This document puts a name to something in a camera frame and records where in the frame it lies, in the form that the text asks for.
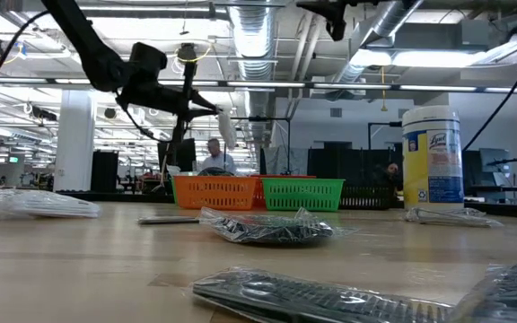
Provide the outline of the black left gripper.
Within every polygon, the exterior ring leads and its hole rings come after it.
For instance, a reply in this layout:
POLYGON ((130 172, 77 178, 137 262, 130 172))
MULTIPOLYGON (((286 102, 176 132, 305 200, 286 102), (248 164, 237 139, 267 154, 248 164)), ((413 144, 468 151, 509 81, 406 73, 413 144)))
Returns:
POLYGON ((177 117, 176 126, 172 131, 172 138, 167 143, 167 153, 173 154, 172 160, 176 160, 176 150, 182 142, 187 122, 194 118, 205 116, 217 116, 217 107, 200 95, 192 91, 192 82, 196 72, 196 64, 187 62, 184 70, 184 82, 181 90, 173 90, 164 87, 158 82, 155 74, 160 71, 160 66, 133 63, 131 74, 127 84, 117 96, 117 103, 127 112, 128 106, 134 104, 160 111, 169 112, 177 117), (211 110, 189 110, 190 100, 198 106, 211 110))

